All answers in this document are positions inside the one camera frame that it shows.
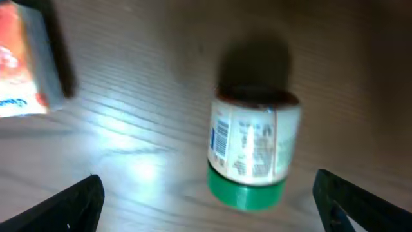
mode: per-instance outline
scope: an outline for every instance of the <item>barcode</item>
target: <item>barcode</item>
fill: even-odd
[[[226,145],[227,145],[227,134],[229,130],[229,125],[226,122],[218,120],[218,129],[216,136],[216,153],[221,156],[226,155]]]

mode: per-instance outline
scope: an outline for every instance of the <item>orange box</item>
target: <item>orange box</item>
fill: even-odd
[[[0,3],[0,117],[47,113],[64,100],[40,12]]]

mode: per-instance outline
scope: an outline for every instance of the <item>table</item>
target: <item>table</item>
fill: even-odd
[[[91,173],[98,231],[322,231],[319,168],[411,211],[410,17],[373,4],[56,1],[78,85],[0,120],[0,221]],[[209,192],[207,138],[220,57],[256,28],[290,43],[304,115],[281,203],[245,213]]]

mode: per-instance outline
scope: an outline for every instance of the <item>white label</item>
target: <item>white label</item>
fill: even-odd
[[[212,104],[209,162],[236,182],[276,183],[287,176],[300,107],[251,110],[216,100]]]

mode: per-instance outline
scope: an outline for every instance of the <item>green cap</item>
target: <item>green cap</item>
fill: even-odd
[[[285,180],[270,186],[246,186],[226,179],[209,165],[209,188],[224,204],[243,211],[264,210],[281,199]]]

